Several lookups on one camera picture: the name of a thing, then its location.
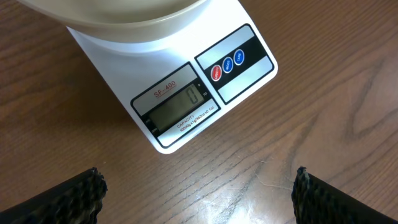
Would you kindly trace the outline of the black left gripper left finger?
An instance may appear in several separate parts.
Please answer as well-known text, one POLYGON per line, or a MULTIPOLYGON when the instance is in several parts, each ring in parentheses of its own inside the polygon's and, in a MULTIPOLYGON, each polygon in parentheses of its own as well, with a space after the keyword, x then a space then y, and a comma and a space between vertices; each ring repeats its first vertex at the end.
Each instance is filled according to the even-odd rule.
POLYGON ((108 188, 93 167, 1 212, 1 223, 96 224, 108 188))

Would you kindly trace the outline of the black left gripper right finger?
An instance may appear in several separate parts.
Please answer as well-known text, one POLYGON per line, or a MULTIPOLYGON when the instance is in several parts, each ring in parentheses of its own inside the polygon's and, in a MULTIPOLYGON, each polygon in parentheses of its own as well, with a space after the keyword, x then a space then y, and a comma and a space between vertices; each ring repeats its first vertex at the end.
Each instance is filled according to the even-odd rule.
POLYGON ((308 173, 305 167, 297 170, 291 197, 298 224, 397 224, 397 220, 308 173))

